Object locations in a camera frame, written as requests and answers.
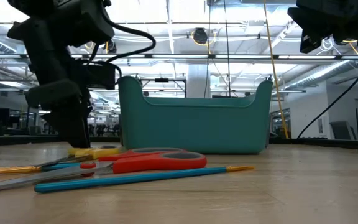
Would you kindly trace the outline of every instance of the wooden table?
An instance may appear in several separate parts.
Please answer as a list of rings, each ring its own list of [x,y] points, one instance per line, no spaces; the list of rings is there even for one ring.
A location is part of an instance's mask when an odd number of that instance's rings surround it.
[[[57,159],[68,147],[0,146],[0,166]],[[358,223],[357,150],[277,145],[208,160],[256,170],[50,194],[32,186],[3,190],[0,223]]]

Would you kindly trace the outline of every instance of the red scissors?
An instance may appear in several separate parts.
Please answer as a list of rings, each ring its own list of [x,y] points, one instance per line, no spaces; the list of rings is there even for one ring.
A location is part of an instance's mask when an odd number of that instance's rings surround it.
[[[145,170],[185,170],[205,167],[206,157],[200,153],[174,148],[133,149],[125,153],[100,157],[99,161],[115,161],[115,174]]]

